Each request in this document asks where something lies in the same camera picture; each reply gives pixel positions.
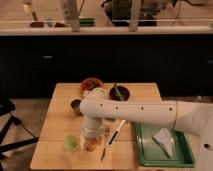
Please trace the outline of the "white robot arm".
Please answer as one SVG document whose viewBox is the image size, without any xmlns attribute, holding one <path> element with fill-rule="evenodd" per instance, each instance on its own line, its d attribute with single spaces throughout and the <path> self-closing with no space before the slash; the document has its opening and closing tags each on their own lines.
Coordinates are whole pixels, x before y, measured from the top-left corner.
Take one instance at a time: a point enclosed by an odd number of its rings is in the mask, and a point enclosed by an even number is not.
<svg viewBox="0 0 213 171">
<path fill-rule="evenodd" d="M 115 101 L 93 90 L 80 103 L 85 123 L 115 118 L 167 127 L 200 137 L 195 171 L 213 171 L 213 104 L 184 101 Z"/>
</svg>

